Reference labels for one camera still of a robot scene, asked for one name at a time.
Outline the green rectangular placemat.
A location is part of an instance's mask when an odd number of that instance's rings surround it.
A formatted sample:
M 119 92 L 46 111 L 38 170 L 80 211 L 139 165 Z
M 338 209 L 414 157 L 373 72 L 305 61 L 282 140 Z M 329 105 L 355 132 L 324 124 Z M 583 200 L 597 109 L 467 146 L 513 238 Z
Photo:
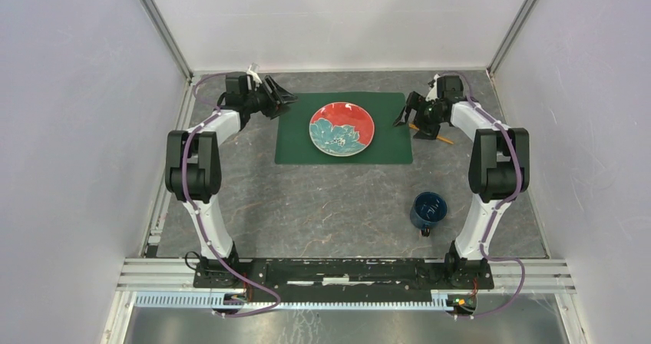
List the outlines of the green rectangular placemat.
M 407 126 L 393 122 L 405 105 L 399 92 L 299 93 L 299 100 L 279 119 L 276 164 L 411 164 L 411 135 Z M 335 157 L 321 152 L 309 136 L 309 122 L 318 109 L 333 102 L 357 104 L 370 113 L 375 133 L 369 146 L 350 157 Z

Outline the red teal floral plate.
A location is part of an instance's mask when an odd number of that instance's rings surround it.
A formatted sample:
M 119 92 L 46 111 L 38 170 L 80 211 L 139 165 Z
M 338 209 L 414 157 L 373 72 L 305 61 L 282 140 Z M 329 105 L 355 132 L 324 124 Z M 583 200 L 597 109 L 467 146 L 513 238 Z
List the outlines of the red teal floral plate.
M 318 109 L 309 121 L 309 137 L 322 153 L 351 157 L 363 152 L 375 136 L 375 122 L 363 107 L 332 102 Z

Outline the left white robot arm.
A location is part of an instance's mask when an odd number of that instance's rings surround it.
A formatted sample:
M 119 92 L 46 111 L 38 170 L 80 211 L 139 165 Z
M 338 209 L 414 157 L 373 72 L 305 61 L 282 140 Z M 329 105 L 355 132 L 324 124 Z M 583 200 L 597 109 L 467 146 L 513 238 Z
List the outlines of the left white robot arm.
M 224 92 L 205 101 L 211 114 L 199 124 L 167 135 L 164 183 L 187 210 L 200 241 L 198 262 L 191 268 L 194 285 L 228 289 L 242 275 L 218 200 L 223 179 L 220 145 L 244 129 L 253 114 L 276 118 L 298 98 L 271 76 L 260 77 L 253 70 L 225 73 L 223 78 Z

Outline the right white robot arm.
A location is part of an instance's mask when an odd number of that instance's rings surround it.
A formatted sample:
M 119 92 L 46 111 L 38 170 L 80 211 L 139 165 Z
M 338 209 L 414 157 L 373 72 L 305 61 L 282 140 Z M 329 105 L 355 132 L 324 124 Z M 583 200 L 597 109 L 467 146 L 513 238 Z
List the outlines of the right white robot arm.
M 423 96 L 411 92 L 394 126 L 413 124 L 414 137 L 434 140 L 443 123 L 472 140 L 468 183 L 473 193 L 464 226 L 443 262 L 444 281 L 454 289 L 490 276 L 491 239 L 501 217 L 529 184 L 529 133 L 509 127 L 482 108 L 464 77 L 437 74 Z

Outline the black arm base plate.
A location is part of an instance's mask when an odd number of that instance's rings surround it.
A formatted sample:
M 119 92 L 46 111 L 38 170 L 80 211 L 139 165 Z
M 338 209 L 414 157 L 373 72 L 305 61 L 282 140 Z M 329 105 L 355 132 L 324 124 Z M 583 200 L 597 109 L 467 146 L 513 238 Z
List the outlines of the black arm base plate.
M 495 287 L 486 260 L 416 258 L 232 261 L 187 263 L 197 289 L 241 289 L 250 303 L 426 303 L 433 290 L 475 293 Z

